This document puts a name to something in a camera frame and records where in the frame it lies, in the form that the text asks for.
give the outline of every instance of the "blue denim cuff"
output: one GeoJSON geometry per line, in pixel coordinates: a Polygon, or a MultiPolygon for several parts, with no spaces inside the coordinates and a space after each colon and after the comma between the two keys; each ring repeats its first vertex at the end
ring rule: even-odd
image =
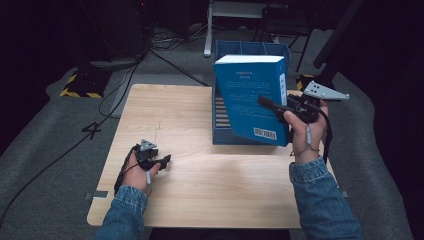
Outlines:
{"type": "Polygon", "coordinates": [[[115,195],[115,200],[122,202],[124,205],[140,209],[142,213],[147,207],[146,193],[128,185],[122,185],[119,188],[115,195]]]}
{"type": "Polygon", "coordinates": [[[298,183],[314,182],[329,174],[321,156],[309,163],[290,163],[289,173],[290,181],[298,183]]]}

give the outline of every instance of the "hand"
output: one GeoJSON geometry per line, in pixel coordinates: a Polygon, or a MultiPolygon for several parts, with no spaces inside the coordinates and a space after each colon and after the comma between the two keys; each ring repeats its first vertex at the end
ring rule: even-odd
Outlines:
{"type": "MultiPolygon", "coordinates": [[[[160,168],[160,163],[156,163],[149,170],[150,176],[152,179],[154,176],[158,174],[159,168],[160,168]]],[[[146,189],[147,189],[146,172],[141,167],[138,166],[137,158],[134,152],[132,152],[130,155],[130,159],[128,160],[128,164],[125,168],[125,171],[127,172],[124,175],[124,180],[122,181],[122,185],[129,185],[138,190],[146,192],[146,189]]]]}
{"type": "MultiPolygon", "coordinates": [[[[328,116],[328,107],[324,101],[320,101],[320,109],[328,116]]],[[[319,156],[318,150],[319,143],[322,140],[327,123],[324,117],[319,114],[318,120],[314,123],[309,124],[311,130],[312,141],[310,146],[306,142],[306,128],[307,124],[302,122],[296,115],[290,111],[284,112],[284,118],[287,123],[294,129],[293,136],[293,152],[295,155],[296,163],[308,163],[319,156]]]]}

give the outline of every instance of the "sleeve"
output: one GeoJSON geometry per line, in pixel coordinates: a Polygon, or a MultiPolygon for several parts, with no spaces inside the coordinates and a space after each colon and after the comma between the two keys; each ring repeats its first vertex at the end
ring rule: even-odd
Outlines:
{"type": "Polygon", "coordinates": [[[300,225],[308,239],[362,239],[359,221],[321,157],[291,163],[289,170],[300,225]]]}
{"type": "Polygon", "coordinates": [[[121,186],[94,239],[139,239],[146,206],[147,195],[144,192],[121,186]]]}

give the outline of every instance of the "book cover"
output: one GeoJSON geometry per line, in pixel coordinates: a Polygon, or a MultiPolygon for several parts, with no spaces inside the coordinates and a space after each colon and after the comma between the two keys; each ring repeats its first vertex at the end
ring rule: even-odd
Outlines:
{"type": "Polygon", "coordinates": [[[258,96],[287,105],[283,56],[226,55],[214,63],[231,130],[239,137],[287,146],[288,126],[258,104],[258,96]]]}

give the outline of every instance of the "hand-mounted device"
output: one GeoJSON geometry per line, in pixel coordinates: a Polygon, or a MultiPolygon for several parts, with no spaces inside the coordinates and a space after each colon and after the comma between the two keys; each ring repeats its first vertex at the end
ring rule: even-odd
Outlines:
{"type": "MultiPolygon", "coordinates": [[[[349,94],[343,94],[337,92],[331,88],[320,85],[314,81],[311,81],[303,91],[301,96],[295,96],[289,94],[287,96],[287,106],[283,106],[274,103],[271,99],[263,96],[258,97],[258,103],[266,108],[271,109],[274,114],[278,117],[278,120],[282,123],[287,124],[283,114],[285,111],[291,111],[300,120],[306,124],[314,123],[318,120],[319,114],[321,114],[327,122],[327,135],[324,144],[324,161],[327,160],[328,149],[330,141],[332,139],[332,131],[330,121],[327,115],[319,108],[320,99],[322,100],[347,100],[349,94]]],[[[293,129],[290,133],[290,142],[293,140],[293,129]]]]}
{"type": "Polygon", "coordinates": [[[127,157],[125,158],[124,164],[122,165],[118,178],[116,179],[114,186],[115,194],[118,192],[119,187],[122,185],[124,175],[127,171],[125,170],[125,168],[127,167],[128,161],[133,152],[135,152],[138,166],[140,166],[144,171],[149,171],[157,163],[160,163],[159,171],[167,167],[168,163],[171,161],[171,154],[165,156],[163,159],[153,160],[153,158],[156,157],[159,153],[159,150],[156,149],[156,147],[157,146],[155,144],[142,139],[141,144],[137,144],[131,148],[127,157]]]}

